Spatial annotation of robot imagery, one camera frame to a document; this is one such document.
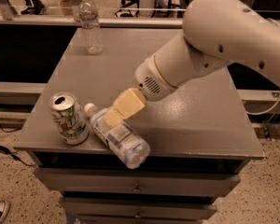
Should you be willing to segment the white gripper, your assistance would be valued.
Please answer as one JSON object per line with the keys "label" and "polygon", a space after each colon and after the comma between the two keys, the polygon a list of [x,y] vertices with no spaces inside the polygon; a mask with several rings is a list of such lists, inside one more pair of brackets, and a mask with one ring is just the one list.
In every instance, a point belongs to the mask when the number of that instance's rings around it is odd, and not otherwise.
{"label": "white gripper", "polygon": [[139,90],[129,88],[122,92],[112,104],[112,108],[109,108],[104,114],[103,120],[110,129],[143,109],[146,105],[146,98],[151,102],[157,102],[176,90],[176,87],[171,86],[161,76],[154,55],[137,67],[134,77]]}

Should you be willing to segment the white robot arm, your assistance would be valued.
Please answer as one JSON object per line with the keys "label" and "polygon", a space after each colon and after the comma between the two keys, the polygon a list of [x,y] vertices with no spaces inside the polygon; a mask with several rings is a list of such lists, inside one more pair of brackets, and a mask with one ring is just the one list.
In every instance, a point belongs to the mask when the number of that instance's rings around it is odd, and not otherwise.
{"label": "white robot arm", "polygon": [[280,87],[280,26],[240,0],[193,0],[182,31],[139,65],[136,86],[122,92],[104,115],[115,127],[186,82],[233,63]]}

